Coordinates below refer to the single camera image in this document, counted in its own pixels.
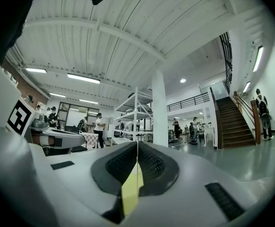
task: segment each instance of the stair railing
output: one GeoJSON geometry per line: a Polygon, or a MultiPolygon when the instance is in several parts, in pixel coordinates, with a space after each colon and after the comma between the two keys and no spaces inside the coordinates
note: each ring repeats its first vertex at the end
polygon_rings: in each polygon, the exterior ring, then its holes
{"type": "Polygon", "coordinates": [[[222,149],[223,148],[223,133],[222,133],[222,119],[221,119],[221,114],[218,109],[217,102],[215,100],[215,96],[213,93],[212,88],[210,88],[211,94],[212,94],[212,99],[213,103],[215,106],[215,114],[216,114],[216,124],[217,124],[217,149],[222,149]]]}
{"type": "Polygon", "coordinates": [[[248,103],[243,100],[240,96],[238,96],[237,92],[234,92],[234,99],[236,100],[236,105],[239,109],[239,111],[242,113],[242,110],[245,111],[246,115],[251,119],[253,125],[255,126],[255,142],[257,145],[261,143],[261,129],[260,129],[260,119],[259,119],[259,113],[257,110],[256,101],[251,101],[251,106],[248,105],[248,103]]]}

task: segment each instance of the wall light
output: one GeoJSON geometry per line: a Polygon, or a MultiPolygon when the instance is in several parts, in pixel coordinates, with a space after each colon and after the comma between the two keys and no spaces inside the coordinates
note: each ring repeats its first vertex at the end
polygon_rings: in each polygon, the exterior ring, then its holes
{"type": "Polygon", "coordinates": [[[245,89],[243,90],[243,93],[245,93],[245,92],[248,90],[248,88],[249,88],[249,86],[250,86],[250,83],[251,83],[251,82],[247,82],[246,87],[245,87],[245,89]]]}
{"type": "Polygon", "coordinates": [[[87,100],[83,100],[83,99],[80,99],[80,102],[85,102],[85,103],[90,103],[90,104],[99,104],[97,102],[91,102],[91,101],[87,101],[87,100]]]}
{"type": "Polygon", "coordinates": [[[259,67],[259,63],[260,63],[263,51],[264,51],[264,48],[262,46],[260,46],[258,48],[257,58],[256,58],[256,62],[255,62],[255,66],[254,66],[253,72],[257,71],[257,69],[259,67]]]}
{"type": "Polygon", "coordinates": [[[69,78],[77,79],[77,80],[81,80],[81,81],[88,81],[88,82],[93,82],[93,83],[96,83],[96,84],[100,84],[100,83],[101,83],[101,81],[98,80],[98,79],[92,79],[92,78],[77,76],[77,75],[70,74],[70,73],[68,73],[67,76],[68,76],[69,78]]]}
{"type": "Polygon", "coordinates": [[[35,69],[35,68],[25,68],[25,69],[30,72],[47,73],[47,71],[44,69],[35,69]]]}
{"type": "Polygon", "coordinates": [[[59,95],[59,94],[55,94],[55,93],[49,93],[50,95],[53,95],[53,96],[60,96],[60,97],[65,97],[63,95],[59,95]]]}

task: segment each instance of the staircase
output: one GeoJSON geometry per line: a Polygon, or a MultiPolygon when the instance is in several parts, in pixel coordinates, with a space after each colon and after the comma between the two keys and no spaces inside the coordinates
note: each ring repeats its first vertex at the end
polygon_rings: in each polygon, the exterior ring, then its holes
{"type": "Polygon", "coordinates": [[[245,119],[229,98],[217,100],[221,115],[223,148],[255,145],[255,140],[245,119]]]}

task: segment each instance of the man with backpack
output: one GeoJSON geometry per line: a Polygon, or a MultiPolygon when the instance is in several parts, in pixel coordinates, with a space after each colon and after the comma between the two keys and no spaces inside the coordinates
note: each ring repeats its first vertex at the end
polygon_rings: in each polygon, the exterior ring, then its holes
{"type": "Polygon", "coordinates": [[[258,108],[258,113],[262,122],[263,130],[264,130],[264,140],[271,140],[273,139],[272,130],[271,130],[271,116],[269,114],[268,109],[268,101],[265,96],[261,95],[259,89],[256,89],[256,105],[258,108]],[[266,130],[268,129],[269,138],[266,138],[266,130]]]}

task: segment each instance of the gray floor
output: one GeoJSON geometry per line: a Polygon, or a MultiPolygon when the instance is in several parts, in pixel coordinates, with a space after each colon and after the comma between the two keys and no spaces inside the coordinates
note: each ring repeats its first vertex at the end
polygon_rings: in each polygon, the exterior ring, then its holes
{"type": "Polygon", "coordinates": [[[263,141],[258,146],[214,150],[209,141],[197,145],[185,143],[169,144],[170,148],[203,157],[213,165],[228,172],[249,188],[258,199],[275,187],[275,134],[273,140],[263,141]]]}

